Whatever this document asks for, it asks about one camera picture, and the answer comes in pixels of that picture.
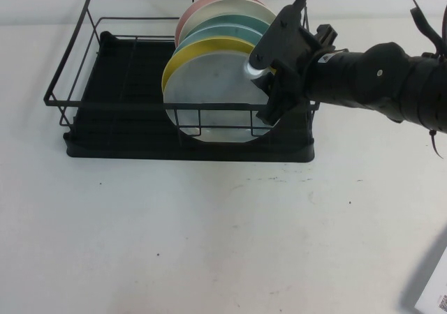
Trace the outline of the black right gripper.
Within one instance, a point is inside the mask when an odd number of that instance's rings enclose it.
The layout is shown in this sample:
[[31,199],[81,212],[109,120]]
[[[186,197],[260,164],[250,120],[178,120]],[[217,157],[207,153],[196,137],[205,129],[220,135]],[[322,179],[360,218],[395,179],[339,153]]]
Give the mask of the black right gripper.
[[274,126],[304,97],[307,70],[319,54],[334,49],[337,32],[329,24],[321,24],[312,34],[293,24],[277,24],[274,27],[274,68],[260,78],[260,89],[268,96],[268,102],[256,117],[264,124]]

